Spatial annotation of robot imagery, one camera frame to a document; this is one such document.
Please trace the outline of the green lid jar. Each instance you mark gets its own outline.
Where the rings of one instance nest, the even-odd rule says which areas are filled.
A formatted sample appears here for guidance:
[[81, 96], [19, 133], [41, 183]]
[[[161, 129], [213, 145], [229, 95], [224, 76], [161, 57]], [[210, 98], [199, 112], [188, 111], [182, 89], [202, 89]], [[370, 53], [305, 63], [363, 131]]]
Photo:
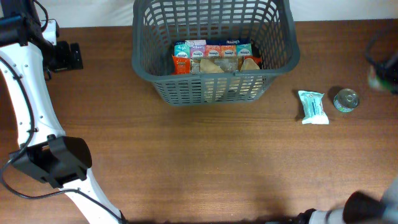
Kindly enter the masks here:
[[371, 65], [368, 71], [368, 84], [377, 91], [388, 91], [393, 95], [397, 95], [397, 81], [383, 78], [380, 71]]

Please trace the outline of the silver tin can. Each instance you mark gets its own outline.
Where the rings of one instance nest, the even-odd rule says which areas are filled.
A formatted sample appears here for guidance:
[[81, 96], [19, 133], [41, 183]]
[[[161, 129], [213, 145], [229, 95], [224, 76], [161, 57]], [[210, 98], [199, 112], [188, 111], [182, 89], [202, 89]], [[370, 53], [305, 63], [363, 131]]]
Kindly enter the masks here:
[[345, 88], [336, 94], [333, 104], [340, 112], [349, 113], [359, 106], [359, 96], [354, 90]]

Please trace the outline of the teal white wipes pack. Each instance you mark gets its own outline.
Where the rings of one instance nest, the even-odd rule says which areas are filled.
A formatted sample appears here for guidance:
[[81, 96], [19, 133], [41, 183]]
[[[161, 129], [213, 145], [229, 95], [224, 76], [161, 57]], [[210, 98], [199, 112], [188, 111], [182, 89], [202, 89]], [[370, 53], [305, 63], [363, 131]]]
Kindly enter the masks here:
[[302, 124], [329, 124], [328, 116], [323, 109], [323, 93], [299, 90], [298, 96], [303, 105], [304, 119]]

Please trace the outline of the orange pasta packet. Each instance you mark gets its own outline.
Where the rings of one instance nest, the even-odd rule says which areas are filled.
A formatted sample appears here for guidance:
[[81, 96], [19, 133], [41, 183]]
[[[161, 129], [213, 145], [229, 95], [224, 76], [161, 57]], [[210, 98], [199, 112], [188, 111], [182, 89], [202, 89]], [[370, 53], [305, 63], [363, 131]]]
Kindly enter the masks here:
[[173, 56], [173, 75], [198, 73], [231, 73], [244, 70], [260, 70], [262, 60], [254, 56], [183, 58]]

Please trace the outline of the blue cardboard box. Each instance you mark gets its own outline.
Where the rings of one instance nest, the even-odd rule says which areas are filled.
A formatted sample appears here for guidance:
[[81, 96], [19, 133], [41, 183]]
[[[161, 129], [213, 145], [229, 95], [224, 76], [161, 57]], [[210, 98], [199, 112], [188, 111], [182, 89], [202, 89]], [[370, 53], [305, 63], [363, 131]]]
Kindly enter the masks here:
[[176, 57], [201, 59], [253, 56], [249, 39], [181, 40], [174, 43]]

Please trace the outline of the beige snack bag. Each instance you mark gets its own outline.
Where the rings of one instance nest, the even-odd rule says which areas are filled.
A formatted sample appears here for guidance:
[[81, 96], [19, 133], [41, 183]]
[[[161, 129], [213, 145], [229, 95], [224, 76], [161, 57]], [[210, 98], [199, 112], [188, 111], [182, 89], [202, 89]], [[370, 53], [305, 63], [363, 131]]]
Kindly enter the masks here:
[[252, 101], [265, 92], [265, 78], [258, 76], [236, 77], [234, 72], [259, 70], [252, 56], [213, 58], [200, 60], [200, 72], [204, 75], [216, 73], [229, 74], [229, 77], [205, 79], [203, 100], [211, 102]]

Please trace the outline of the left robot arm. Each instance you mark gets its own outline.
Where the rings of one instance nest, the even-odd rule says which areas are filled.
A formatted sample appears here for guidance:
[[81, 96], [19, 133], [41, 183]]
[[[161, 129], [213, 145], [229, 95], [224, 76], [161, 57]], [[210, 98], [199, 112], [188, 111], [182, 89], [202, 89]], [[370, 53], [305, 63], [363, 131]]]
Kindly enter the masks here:
[[40, 20], [39, 8], [34, 0], [1, 0], [1, 73], [19, 145], [7, 164], [67, 195], [90, 223], [125, 223], [93, 175], [87, 143], [67, 136], [55, 114], [46, 82], [83, 62], [79, 45], [59, 40], [57, 22]]

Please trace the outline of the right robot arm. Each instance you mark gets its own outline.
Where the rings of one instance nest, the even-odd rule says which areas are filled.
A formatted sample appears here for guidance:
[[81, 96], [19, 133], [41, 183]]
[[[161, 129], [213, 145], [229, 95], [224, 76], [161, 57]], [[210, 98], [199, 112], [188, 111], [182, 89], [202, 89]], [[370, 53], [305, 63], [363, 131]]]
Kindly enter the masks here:
[[[397, 92], [397, 54], [385, 62], [375, 62], [369, 54], [366, 59], [375, 71], [371, 82], [378, 88]], [[397, 180], [376, 200], [357, 191], [351, 194], [343, 208], [329, 211], [309, 209], [300, 213], [291, 223], [397, 223]]]

